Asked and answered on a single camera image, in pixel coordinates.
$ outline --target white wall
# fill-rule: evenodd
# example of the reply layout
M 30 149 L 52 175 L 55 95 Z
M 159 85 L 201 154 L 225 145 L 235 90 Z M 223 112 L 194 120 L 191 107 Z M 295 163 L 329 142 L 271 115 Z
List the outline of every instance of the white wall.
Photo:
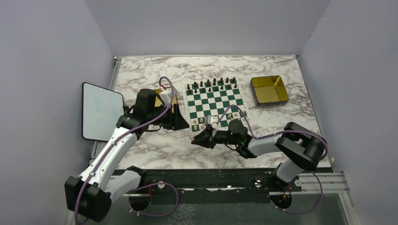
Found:
M 398 1 L 331 0 L 298 61 L 361 224 L 396 224 Z
M 82 0 L 0 3 L 0 224 L 64 224 L 64 182 L 88 164 L 81 84 L 113 55 Z
M 85 0 L 113 54 L 300 54 L 329 0 Z

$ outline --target whiteboard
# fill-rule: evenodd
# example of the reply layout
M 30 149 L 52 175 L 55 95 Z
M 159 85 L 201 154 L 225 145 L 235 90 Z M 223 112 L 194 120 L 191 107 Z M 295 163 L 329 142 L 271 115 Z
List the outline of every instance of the whiteboard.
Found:
M 123 95 L 90 83 L 83 83 L 82 137 L 109 141 L 117 120 L 124 114 Z

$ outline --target green and white chessboard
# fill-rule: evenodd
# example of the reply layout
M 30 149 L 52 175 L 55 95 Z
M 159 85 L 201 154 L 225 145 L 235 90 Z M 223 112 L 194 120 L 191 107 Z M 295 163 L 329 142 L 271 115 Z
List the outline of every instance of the green and white chessboard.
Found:
M 184 90 L 184 104 L 186 114 L 188 115 L 188 123 L 191 128 L 189 133 L 191 135 L 197 135 L 205 128 L 205 117 L 207 115 L 221 117 L 224 111 L 230 105 L 237 105 L 247 116 L 245 101 L 241 95 L 241 88 L 238 80 L 235 82 L 230 77 L 228 83 L 225 78 L 223 83 L 220 83 L 220 79 L 217 79 L 217 83 L 213 85 L 213 79 L 210 79 L 210 84 L 206 80 L 203 80 L 203 87 L 200 87 L 200 80 L 197 87 L 193 87 L 193 83 L 190 83 L 191 92 L 187 89 L 187 84 L 183 87 Z M 245 126 L 247 126 L 244 116 L 235 107 L 228 110 L 227 114 L 223 117 L 220 122 L 220 130 L 227 130 L 230 121 L 239 118 Z

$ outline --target white marble surface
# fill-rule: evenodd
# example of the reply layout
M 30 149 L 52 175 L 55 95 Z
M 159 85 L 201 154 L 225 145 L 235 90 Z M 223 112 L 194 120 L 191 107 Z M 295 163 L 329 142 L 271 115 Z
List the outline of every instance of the white marble surface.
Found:
M 252 77 L 280 75 L 289 95 L 286 106 L 257 109 L 249 89 Z M 236 77 L 243 91 L 248 117 L 256 136 L 281 130 L 287 122 L 296 122 L 319 133 L 313 108 L 295 56 L 140 56 L 124 57 L 115 91 L 124 96 L 125 105 L 135 103 L 141 88 L 158 88 L 158 80 L 167 76 L 177 91 L 182 84 L 205 79 Z M 184 118 L 182 92 L 177 95 Z M 135 165 L 146 169 L 201 169 L 201 168 L 264 168 L 276 167 L 287 157 L 270 153 L 255 159 L 244 159 L 223 145 L 205 149 L 191 145 L 187 130 L 162 129 L 144 133 L 124 156 L 118 169 Z M 319 167 L 330 167 L 328 158 Z

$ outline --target gold tray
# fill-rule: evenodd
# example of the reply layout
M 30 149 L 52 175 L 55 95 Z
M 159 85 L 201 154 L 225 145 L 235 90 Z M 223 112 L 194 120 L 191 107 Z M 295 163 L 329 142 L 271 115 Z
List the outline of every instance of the gold tray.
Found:
M 250 89 L 257 108 L 282 106 L 289 101 L 281 76 L 254 77 Z

